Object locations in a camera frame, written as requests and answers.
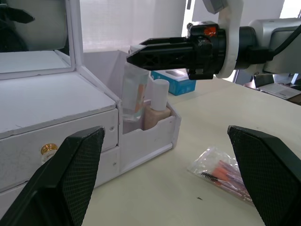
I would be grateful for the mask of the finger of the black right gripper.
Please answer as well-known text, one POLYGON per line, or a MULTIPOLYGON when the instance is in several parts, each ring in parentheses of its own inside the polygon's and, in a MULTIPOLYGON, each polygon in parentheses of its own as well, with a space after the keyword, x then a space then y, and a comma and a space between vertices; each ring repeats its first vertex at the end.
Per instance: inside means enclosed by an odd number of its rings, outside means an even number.
POLYGON ((172 37, 172 38, 151 38, 140 43, 145 46, 162 46, 171 45, 172 47, 189 47, 190 43, 185 37, 172 37))
POLYGON ((148 71, 188 68, 194 49, 188 43, 153 44, 130 54, 127 62, 148 71))

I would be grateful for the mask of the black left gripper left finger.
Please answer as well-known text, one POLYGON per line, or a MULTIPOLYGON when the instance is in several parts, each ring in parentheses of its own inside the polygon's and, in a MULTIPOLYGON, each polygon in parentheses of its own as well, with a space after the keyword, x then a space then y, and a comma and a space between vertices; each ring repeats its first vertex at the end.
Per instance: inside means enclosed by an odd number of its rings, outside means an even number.
POLYGON ((105 129, 68 136, 0 220, 2 226, 80 226, 95 186, 105 129))

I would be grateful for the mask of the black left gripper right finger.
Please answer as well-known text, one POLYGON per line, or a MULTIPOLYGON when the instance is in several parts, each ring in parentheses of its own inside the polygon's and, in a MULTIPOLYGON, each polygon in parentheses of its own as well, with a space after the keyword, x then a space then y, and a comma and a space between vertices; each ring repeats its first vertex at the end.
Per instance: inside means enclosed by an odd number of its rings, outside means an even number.
POLYGON ((239 170, 267 226, 301 224, 301 161, 283 141, 267 133, 228 127, 239 170))

